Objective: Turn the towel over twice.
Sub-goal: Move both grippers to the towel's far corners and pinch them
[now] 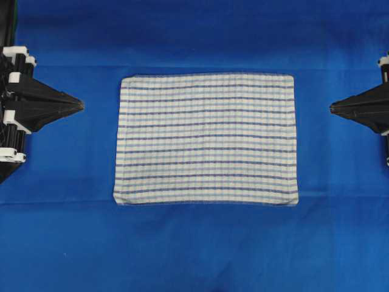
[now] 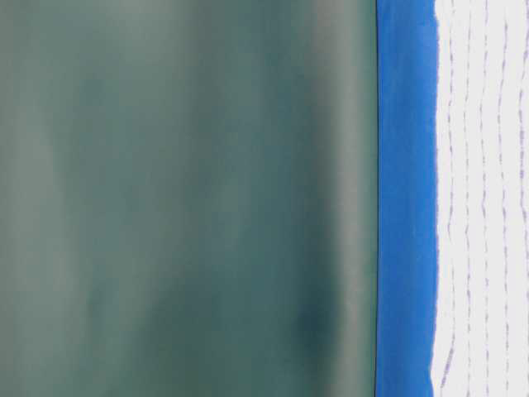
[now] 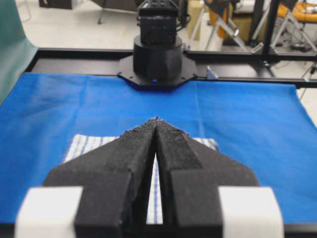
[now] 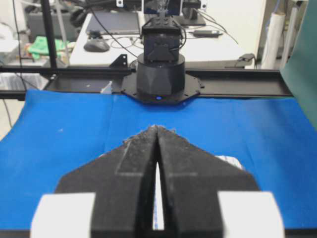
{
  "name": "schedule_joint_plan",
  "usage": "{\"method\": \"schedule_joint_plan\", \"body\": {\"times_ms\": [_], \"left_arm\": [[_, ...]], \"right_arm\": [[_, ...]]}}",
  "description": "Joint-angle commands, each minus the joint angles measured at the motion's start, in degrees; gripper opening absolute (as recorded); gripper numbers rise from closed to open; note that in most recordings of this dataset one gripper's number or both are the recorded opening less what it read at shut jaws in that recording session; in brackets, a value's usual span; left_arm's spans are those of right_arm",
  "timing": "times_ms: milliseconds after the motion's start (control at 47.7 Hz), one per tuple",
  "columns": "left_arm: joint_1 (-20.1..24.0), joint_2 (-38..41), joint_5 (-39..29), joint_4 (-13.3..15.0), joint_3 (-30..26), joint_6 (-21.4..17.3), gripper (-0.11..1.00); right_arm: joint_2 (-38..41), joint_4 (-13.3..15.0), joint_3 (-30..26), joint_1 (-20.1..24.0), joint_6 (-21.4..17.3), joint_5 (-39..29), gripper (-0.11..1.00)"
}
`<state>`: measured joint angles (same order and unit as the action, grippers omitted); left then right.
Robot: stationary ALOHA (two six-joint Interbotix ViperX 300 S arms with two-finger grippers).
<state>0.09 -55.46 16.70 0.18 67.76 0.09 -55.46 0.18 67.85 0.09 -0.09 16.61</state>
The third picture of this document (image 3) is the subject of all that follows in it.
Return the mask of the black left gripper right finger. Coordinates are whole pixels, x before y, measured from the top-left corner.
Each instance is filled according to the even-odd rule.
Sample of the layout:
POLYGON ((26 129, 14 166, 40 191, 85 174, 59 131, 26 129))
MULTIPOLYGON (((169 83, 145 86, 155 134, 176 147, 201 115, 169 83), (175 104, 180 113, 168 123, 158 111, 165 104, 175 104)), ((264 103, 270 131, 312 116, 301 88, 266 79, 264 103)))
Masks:
POLYGON ((155 126, 163 223, 178 238, 220 238, 219 186, 259 186, 242 163, 159 120, 155 126))

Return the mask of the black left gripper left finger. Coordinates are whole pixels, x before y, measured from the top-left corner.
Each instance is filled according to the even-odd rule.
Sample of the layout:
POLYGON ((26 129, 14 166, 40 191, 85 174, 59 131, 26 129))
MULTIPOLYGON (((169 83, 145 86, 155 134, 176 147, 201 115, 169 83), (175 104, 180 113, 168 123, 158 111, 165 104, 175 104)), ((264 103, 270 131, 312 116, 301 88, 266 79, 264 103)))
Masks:
POLYGON ((124 238, 146 223, 157 121, 51 169, 43 186, 81 186, 78 238, 124 238))

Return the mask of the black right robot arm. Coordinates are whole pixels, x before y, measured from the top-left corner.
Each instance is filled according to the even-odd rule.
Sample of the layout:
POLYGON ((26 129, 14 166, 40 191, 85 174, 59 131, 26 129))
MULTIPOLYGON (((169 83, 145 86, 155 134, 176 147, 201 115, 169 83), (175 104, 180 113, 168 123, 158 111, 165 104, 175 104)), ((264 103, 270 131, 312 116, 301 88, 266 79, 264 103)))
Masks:
MULTIPOLYGON (((138 14, 140 35, 133 56, 124 59, 136 82, 167 87, 192 78, 196 65, 183 56, 174 2, 147 0, 138 14)), ((160 238, 255 236, 249 199, 259 184, 250 168, 159 119, 125 133, 120 141, 133 201, 149 193, 147 169, 158 159, 163 224, 141 232, 160 238)))

